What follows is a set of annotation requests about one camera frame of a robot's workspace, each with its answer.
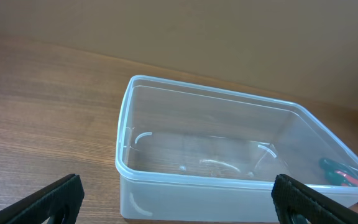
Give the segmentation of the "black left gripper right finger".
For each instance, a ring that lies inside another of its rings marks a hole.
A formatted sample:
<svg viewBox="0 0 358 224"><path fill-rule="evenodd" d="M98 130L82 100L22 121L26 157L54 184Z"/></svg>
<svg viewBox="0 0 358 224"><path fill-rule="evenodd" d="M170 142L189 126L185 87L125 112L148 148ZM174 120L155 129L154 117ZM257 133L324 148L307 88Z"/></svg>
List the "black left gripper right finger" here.
<svg viewBox="0 0 358 224"><path fill-rule="evenodd" d="M281 224L358 224L358 213L286 174L276 176L271 196Z"/></svg>

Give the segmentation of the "black red handled screwdriver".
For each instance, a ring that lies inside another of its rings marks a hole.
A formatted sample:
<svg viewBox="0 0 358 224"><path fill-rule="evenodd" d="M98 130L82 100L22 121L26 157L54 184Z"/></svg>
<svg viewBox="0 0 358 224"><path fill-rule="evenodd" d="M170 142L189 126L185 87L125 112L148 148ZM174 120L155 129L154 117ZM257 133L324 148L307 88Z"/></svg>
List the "black red handled screwdriver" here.
<svg viewBox="0 0 358 224"><path fill-rule="evenodd" d="M326 171L324 173L326 180L328 180L332 185L340 185L340 186L351 186L351 184L347 181L347 179L337 173Z"/></svg>

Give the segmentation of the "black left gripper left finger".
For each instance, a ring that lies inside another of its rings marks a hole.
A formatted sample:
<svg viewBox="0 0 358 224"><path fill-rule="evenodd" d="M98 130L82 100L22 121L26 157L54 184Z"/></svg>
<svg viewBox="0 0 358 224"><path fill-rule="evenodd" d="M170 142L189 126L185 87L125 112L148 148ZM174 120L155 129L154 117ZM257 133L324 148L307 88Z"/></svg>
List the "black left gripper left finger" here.
<svg viewBox="0 0 358 224"><path fill-rule="evenodd" d="M84 196L80 176L69 174L0 210L0 224L74 224Z"/></svg>

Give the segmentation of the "clear plastic container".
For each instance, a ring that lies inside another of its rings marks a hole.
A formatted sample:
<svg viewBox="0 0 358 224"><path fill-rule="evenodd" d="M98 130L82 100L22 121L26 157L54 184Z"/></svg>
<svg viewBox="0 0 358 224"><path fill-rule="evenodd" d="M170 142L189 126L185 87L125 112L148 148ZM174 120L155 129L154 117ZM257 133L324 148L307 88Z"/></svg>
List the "clear plastic container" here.
<svg viewBox="0 0 358 224"><path fill-rule="evenodd" d="M120 212L126 219L275 222L271 191L286 174L345 207L358 187L332 185L328 158L358 157L299 104L136 75L117 124Z"/></svg>

